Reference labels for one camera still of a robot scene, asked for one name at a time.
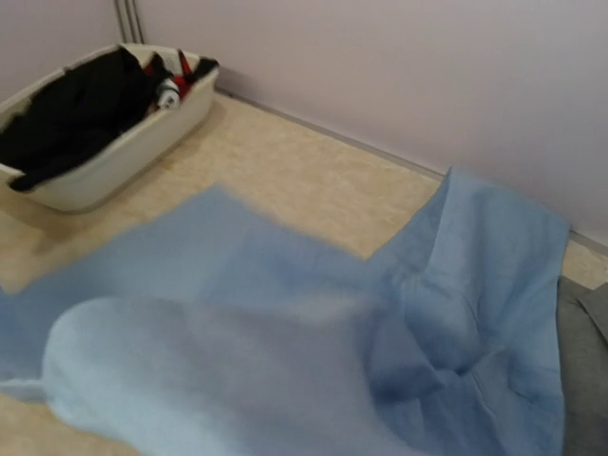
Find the left aluminium corner post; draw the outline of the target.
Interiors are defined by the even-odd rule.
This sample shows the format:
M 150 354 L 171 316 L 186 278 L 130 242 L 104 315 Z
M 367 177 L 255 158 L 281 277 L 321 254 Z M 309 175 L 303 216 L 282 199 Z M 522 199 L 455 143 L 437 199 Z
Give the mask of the left aluminium corner post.
M 144 44 L 143 27 L 136 0 L 113 1 L 118 28 L 124 43 Z

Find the light blue long sleeve shirt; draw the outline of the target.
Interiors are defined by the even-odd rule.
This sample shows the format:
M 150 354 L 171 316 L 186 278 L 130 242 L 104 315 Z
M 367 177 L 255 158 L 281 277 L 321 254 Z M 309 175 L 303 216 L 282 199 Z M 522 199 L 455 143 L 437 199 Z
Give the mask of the light blue long sleeve shirt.
M 558 455 L 568 223 L 451 169 L 361 259 L 220 186 L 1 298 L 1 390 L 145 455 Z

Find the folded grey button shirt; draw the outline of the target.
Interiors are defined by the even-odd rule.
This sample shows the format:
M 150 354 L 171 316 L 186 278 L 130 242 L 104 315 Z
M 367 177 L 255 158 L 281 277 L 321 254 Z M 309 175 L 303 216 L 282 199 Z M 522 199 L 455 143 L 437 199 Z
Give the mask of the folded grey button shirt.
M 564 455 L 607 456 L 607 285 L 559 281 L 557 332 Z

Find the red white black garment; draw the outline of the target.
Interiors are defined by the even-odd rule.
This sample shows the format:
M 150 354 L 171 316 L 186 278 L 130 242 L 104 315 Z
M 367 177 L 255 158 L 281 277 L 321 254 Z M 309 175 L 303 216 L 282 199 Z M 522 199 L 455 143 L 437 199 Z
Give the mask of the red white black garment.
M 179 71 L 172 72 L 160 54 L 154 52 L 143 67 L 146 76 L 160 81 L 156 88 L 155 101 L 149 109 L 150 112 L 178 108 L 199 80 L 219 68 L 217 60 L 206 57 L 199 57 L 197 64 L 191 66 L 181 49 L 177 50 L 176 62 L 179 64 Z

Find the white plastic laundry basket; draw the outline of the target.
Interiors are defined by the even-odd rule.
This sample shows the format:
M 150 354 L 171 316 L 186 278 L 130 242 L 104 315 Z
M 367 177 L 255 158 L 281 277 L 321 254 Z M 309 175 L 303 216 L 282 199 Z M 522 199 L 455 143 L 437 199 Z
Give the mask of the white plastic laundry basket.
M 142 65 L 158 55 L 163 58 L 167 69 L 181 73 L 178 49 L 143 44 L 122 46 Z M 26 110 L 34 93 L 62 76 L 64 69 L 84 64 L 117 47 L 96 49 L 10 96 L 1 103 L 1 129 L 13 115 Z M 212 66 L 204 77 L 192 85 L 179 107 L 151 113 L 80 167 L 21 195 L 27 200 L 67 213 L 86 211 L 108 200 L 205 121 L 218 76 L 219 64 Z

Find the black garment in basket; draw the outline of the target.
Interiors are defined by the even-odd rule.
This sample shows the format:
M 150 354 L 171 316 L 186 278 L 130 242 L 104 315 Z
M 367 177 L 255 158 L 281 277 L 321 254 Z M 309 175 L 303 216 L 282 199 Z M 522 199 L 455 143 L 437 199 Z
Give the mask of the black garment in basket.
M 29 192 L 92 159 L 144 118 L 165 76 L 123 47 L 65 71 L 1 131 L 1 163 L 21 172 L 9 187 Z

